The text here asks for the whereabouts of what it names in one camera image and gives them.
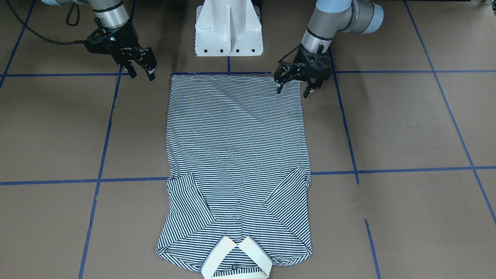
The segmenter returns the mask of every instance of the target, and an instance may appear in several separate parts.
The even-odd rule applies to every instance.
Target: striped shirt
[[[220,261],[216,278],[264,272],[248,246],[276,266],[311,255],[299,82],[277,94],[271,77],[174,75],[166,146],[170,209],[157,255],[202,273]],[[226,255],[212,259],[220,247]]]

